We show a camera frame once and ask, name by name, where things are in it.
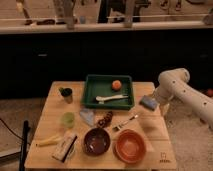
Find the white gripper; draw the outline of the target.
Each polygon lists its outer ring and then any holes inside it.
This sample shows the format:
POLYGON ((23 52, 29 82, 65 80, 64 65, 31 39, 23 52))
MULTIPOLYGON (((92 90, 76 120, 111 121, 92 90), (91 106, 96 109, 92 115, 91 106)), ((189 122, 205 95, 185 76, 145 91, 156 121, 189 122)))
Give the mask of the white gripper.
POLYGON ((154 99, 161 105, 160 111, 162 116, 167 114, 169 110, 168 103, 172 98, 172 93, 161 85, 154 90, 154 99))

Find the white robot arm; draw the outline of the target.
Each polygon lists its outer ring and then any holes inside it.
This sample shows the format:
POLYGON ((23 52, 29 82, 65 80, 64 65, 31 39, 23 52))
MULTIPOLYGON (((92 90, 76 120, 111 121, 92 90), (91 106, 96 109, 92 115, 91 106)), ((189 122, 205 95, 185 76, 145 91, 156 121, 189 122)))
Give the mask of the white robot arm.
POLYGON ((173 96, 177 97, 189 105, 213 130, 213 99, 190 87, 189 80, 190 74, 185 68, 161 72, 154 98, 160 105, 165 105, 173 96))

